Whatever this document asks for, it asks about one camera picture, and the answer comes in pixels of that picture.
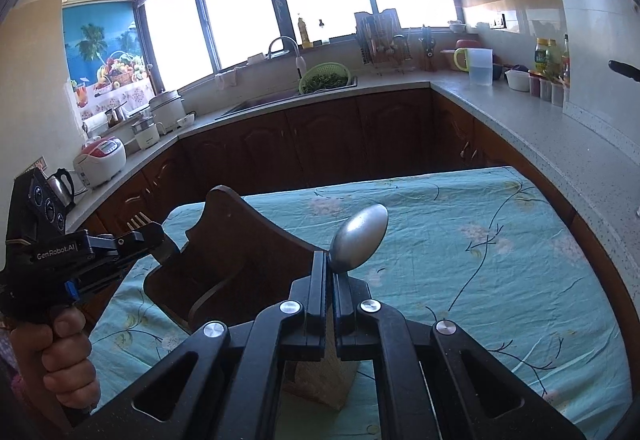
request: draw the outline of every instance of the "curved faucet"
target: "curved faucet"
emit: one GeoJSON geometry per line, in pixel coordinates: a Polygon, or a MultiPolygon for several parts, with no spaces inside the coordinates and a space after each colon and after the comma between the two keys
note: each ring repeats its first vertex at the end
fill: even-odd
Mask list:
{"type": "Polygon", "coordinates": [[[267,60],[271,59],[271,48],[273,47],[273,43],[279,40],[284,41],[284,39],[289,39],[289,41],[291,41],[291,43],[293,44],[293,48],[296,51],[296,68],[298,69],[298,77],[302,78],[303,76],[305,76],[305,73],[306,73],[306,62],[305,62],[305,59],[300,55],[300,49],[298,48],[298,43],[294,41],[294,39],[292,39],[291,37],[287,37],[286,35],[283,35],[273,39],[273,41],[271,41],[271,44],[269,44],[269,52],[267,53],[267,60]]]}

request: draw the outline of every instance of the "speckled countertop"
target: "speckled countertop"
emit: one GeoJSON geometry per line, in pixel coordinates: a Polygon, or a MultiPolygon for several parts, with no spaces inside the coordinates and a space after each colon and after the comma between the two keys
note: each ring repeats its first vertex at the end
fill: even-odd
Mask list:
{"type": "Polygon", "coordinates": [[[78,201],[69,213],[67,230],[75,230],[123,182],[180,138],[213,127],[322,100],[380,91],[431,87],[489,126],[533,163],[575,207],[600,240],[640,310],[640,167],[617,148],[562,109],[529,93],[509,89],[503,81],[474,86],[466,73],[412,72],[365,75],[358,86],[338,92],[297,96],[222,117],[231,106],[198,117],[193,126],[162,137],[150,149],[127,159],[111,181],[78,201]]]}

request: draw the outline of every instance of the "spoon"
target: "spoon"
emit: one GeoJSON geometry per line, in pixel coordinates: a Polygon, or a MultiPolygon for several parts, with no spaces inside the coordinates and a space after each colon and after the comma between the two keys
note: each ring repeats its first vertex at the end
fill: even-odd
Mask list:
{"type": "Polygon", "coordinates": [[[386,207],[379,203],[362,209],[345,221],[329,247],[331,270],[348,272],[367,261],[380,246],[388,222],[386,207]]]}

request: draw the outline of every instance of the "human hand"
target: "human hand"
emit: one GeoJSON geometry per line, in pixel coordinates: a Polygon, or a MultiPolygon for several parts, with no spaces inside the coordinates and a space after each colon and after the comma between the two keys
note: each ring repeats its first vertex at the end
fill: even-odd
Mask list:
{"type": "Polygon", "coordinates": [[[82,312],[67,308],[53,322],[56,336],[51,327],[32,323],[22,323],[11,333],[29,400],[63,430],[68,422],[60,404],[84,409],[100,400],[95,368],[87,359],[91,342],[83,328],[82,312]]]}

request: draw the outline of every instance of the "fork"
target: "fork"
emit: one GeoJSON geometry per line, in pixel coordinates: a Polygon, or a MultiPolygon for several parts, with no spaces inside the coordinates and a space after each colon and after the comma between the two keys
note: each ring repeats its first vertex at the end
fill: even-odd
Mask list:
{"type": "MultiPolygon", "coordinates": [[[[145,213],[140,212],[135,214],[131,218],[130,222],[127,222],[127,227],[129,227],[129,230],[133,231],[152,222],[153,220],[151,220],[150,217],[145,213]]],[[[180,254],[180,249],[175,244],[175,241],[164,233],[164,241],[162,242],[162,245],[157,246],[155,249],[151,250],[150,253],[158,263],[164,265],[172,255],[180,254]]]]}

